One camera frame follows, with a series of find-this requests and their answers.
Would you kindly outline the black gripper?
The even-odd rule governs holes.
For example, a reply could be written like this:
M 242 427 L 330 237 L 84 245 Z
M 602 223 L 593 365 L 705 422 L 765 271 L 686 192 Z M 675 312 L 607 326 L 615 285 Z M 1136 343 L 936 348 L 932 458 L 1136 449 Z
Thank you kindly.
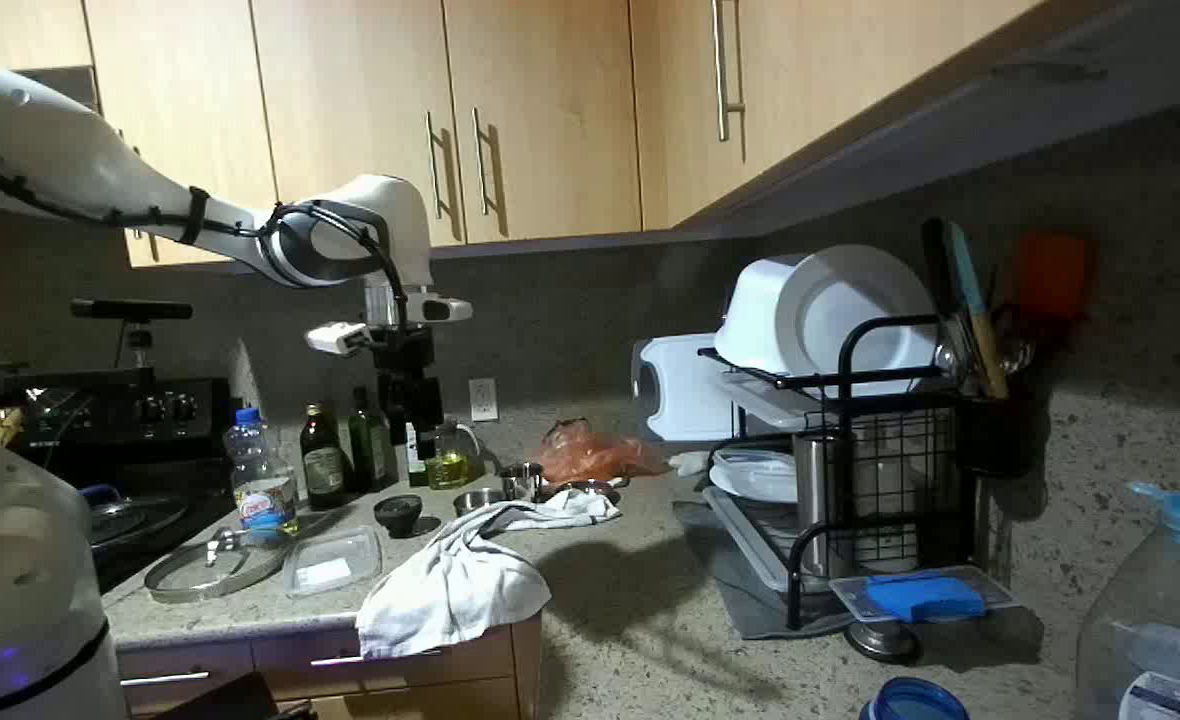
M 384 410 L 430 433 L 445 419 L 435 350 L 427 326 L 376 331 L 371 365 Z

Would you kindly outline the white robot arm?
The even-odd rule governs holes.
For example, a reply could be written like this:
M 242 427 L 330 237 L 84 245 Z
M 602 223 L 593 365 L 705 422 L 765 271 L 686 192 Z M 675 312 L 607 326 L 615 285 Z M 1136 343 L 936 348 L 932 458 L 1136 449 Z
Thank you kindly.
M 368 334 L 410 334 L 466 308 L 430 288 L 427 210 L 399 174 L 239 207 L 140 158 L 79 98 L 0 68 L 0 207 L 144 226 L 284 288 L 365 288 Z M 84 495 L 0 443 L 0 720 L 129 720 Z

